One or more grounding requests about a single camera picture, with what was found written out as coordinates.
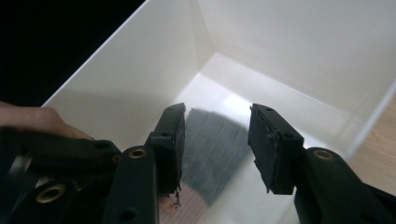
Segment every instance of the black plastic part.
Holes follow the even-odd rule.
[[[274,109],[251,107],[248,144],[262,180],[274,194],[292,194],[290,167],[304,153],[304,139]]]
[[[382,191],[380,189],[376,189],[373,186],[367,185],[370,191],[374,194],[374,196],[384,205],[384,207],[396,218],[396,197]]]
[[[50,192],[48,195],[61,193],[59,198],[52,202],[40,203],[37,198],[39,194],[45,189],[60,186],[64,192]],[[37,189],[31,191],[18,208],[12,213],[11,218],[7,224],[63,224],[76,196],[77,189],[73,182],[70,181],[53,181],[42,185]]]
[[[295,205],[302,223],[396,223],[336,153],[309,148],[299,166],[304,176],[293,173],[293,179],[300,180]],[[320,212],[310,209],[316,204]]]
[[[0,127],[0,136],[1,147],[32,158],[29,168],[37,171],[81,173],[114,169],[113,157],[120,155],[120,150],[106,140],[71,139],[47,133],[19,132],[8,127]]]
[[[110,141],[70,139],[0,127],[0,223],[40,178],[73,181],[84,189],[97,185],[102,178],[111,179],[117,166],[113,160],[119,155],[120,151]]]
[[[155,158],[149,147],[131,147],[122,153],[102,224],[158,223]]]
[[[184,104],[167,107],[145,144],[155,151],[157,157],[159,194],[172,194],[179,187],[184,152],[185,111]]]

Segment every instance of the wooden surface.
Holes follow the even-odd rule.
[[[396,97],[348,163],[364,183],[396,195]]]

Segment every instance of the human hand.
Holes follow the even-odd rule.
[[[0,101],[0,126],[13,127],[20,131],[93,140],[86,133],[65,123],[58,112],[50,107],[22,107]]]

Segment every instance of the white box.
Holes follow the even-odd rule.
[[[125,149],[171,104],[248,126],[257,103],[348,158],[396,90],[395,24],[395,1],[148,0],[46,105]],[[291,201],[247,165],[202,222],[277,223]]]

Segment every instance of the dark background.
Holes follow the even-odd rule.
[[[0,101],[44,104],[143,2],[0,3]]]

